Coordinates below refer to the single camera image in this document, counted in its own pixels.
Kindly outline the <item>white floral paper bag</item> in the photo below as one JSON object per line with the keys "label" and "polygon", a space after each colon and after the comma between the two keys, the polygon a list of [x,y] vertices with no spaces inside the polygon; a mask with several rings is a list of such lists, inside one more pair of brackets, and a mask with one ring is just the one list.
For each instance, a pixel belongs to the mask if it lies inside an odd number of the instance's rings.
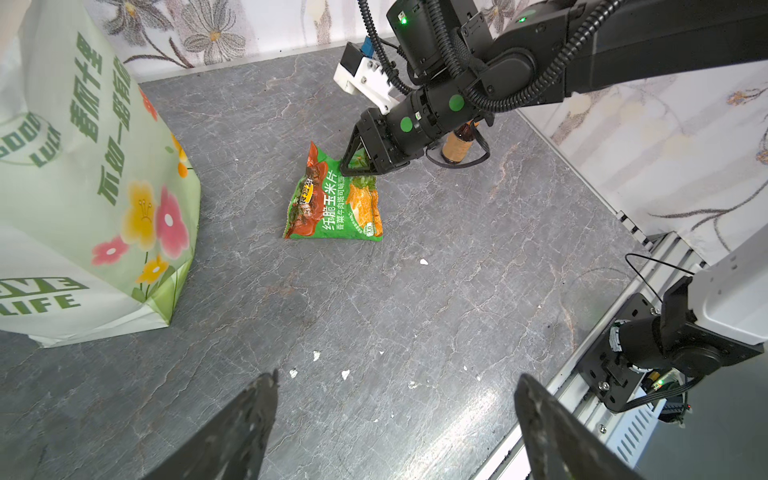
{"label": "white floral paper bag", "polygon": [[1,328],[44,348],[167,327],[201,185],[80,1],[1,5]]}

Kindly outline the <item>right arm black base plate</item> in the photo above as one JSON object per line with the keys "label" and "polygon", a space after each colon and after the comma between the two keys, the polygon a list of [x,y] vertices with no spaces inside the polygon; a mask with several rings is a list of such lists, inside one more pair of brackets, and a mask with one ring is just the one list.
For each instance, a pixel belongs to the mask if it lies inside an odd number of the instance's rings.
{"label": "right arm black base plate", "polygon": [[660,314],[640,293],[630,295],[577,363],[589,390],[613,413],[628,410],[647,373],[667,368],[654,333]]}

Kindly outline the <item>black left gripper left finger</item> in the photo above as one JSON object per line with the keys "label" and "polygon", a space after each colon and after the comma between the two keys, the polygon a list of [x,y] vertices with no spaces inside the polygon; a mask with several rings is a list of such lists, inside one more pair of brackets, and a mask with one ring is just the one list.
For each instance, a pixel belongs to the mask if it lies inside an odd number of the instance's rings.
{"label": "black left gripper left finger", "polygon": [[260,374],[148,479],[257,479],[278,407],[278,372]]}

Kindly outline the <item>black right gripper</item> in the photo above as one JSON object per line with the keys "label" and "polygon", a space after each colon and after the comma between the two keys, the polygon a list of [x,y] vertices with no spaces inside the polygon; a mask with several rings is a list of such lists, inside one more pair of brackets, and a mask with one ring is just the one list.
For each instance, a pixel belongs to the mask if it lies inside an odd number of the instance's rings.
{"label": "black right gripper", "polygon": [[340,163],[343,176],[383,175],[407,166],[456,127],[455,93],[419,89],[386,115],[368,109],[353,128]]}

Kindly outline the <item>green corn chips packet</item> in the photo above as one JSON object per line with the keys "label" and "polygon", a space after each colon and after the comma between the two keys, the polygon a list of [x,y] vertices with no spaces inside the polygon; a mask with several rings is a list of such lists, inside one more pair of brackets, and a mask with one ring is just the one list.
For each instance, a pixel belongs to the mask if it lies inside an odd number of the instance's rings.
{"label": "green corn chips packet", "polygon": [[288,205],[284,238],[382,239],[376,178],[345,177],[341,166],[310,144],[305,174]]}

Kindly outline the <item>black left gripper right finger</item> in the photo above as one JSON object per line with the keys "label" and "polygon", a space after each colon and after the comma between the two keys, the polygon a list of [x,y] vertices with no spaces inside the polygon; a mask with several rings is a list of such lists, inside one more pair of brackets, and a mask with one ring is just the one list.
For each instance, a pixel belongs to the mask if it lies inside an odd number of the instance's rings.
{"label": "black left gripper right finger", "polygon": [[533,479],[641,479],[533,376],[520,376],[514,403]]}

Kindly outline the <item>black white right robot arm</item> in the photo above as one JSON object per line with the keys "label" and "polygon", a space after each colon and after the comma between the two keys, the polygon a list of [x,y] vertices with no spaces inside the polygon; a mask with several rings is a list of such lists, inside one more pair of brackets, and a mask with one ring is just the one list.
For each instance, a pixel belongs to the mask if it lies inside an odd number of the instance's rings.
{"label": "black white right robot arm", "polygon": [[[428,157],[449,133],[500,113],[563,101],[631,80],[763,60],[763,1],[543,1],[492,36],[470,1],[398,1],[387,13],[417,84],[402,82],[368,4],[359,10],[383,72],[348,45],[335,79],[373,102],[356,123],[340,171],[384,175]],[[578,362],[615,413],[685,394],[767,341],[767,233],[683,276],[652,312],[642,296],[614,317]]]}

